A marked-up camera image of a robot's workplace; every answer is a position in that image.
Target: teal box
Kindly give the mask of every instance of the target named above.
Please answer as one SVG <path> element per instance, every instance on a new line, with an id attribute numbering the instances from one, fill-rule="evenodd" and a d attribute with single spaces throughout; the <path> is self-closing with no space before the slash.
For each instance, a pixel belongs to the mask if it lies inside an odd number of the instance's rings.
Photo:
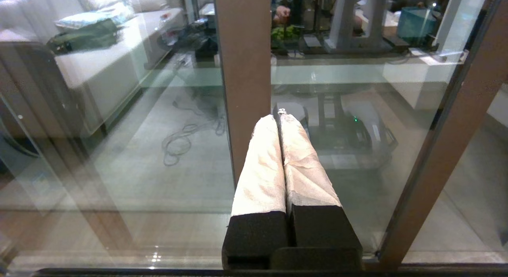
<path id="1" fill-rule="evenodd" d="M 432 16 L 432 10 L 418 7 L 402 8 L 397 36 L 411 46 L 420 46 L 428 33 L 431 33 L 437 21 Z"/>

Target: black foam pad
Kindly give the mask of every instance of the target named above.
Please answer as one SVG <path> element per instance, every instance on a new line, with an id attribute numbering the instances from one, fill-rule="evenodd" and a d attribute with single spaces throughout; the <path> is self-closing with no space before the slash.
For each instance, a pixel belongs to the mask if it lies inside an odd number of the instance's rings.
<path id="1" fill-rule="evenodd" d="M 357 256 L 353 248 L 279 248 L 270 258 L 270 269 L 352 272 L 361 269 Z"/>
<path id="2" fill-rule="evenodd" d="M 291 246 L 300 250 L 332 248 L 341 268 L 361 269 L 362 245 L 342 207 L 292 205 L 289 231 Z"/>
<path id="3" fill-rule="evenodd" d="M 231 217 L 225 234 L 224 269 L 268 269 L 271 254 L 288 246 L 285 212 Z"/>

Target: white fabric padding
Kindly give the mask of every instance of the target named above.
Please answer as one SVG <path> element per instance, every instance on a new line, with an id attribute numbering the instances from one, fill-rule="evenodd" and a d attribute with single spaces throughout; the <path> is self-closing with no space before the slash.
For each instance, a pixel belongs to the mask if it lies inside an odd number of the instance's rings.
<path id="1" fill-rule="evenodd" d="M 291 114 L 282 114 L 281 132 L 288 212 L 291 204 L 341 206 L 300 122 Z"/>
<path id="2" fill-rule="evenodd" d="M 252 133 L 231 216 L 273 211 L 285 212 L 285 181 L 277 123 L 268 115 Z"/>

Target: glass panel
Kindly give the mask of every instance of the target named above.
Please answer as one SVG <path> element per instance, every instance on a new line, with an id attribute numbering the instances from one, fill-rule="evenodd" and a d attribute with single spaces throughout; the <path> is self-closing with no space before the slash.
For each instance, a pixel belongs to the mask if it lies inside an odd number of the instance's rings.
<path id="1" fill-rule="evenodd" d="M 491 0 L 271 0 L 272 105 L 310 141 L 373 256 Z"/>
<path id="2" fill-rule="evenodd" d="M 0 2 L 0 266 L 221 268 L 214 0 Z"/>
<path id="3" fill-rule="evenodd" d="M 404 262 L 508 262 L 507 106 L 503 85 Z"/>

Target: brown metal frame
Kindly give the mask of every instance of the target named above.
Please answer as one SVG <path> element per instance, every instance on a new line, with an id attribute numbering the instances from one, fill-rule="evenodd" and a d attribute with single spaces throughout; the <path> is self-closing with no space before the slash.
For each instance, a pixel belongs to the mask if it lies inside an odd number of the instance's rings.
<path id="1" fill-rule="evenodd" d="M 397 269 L 494 96 L 508 69 L 508 0 L 494 0 L 466 66 L 443 98 L 436 125 L 424 141 L 379 252 L 380 269 Z"/>
<path id="2" fill-rule="evenodd" d="M 270 0 L 215 0 L 235 186 L 256 122 L 270 114 Z"/>

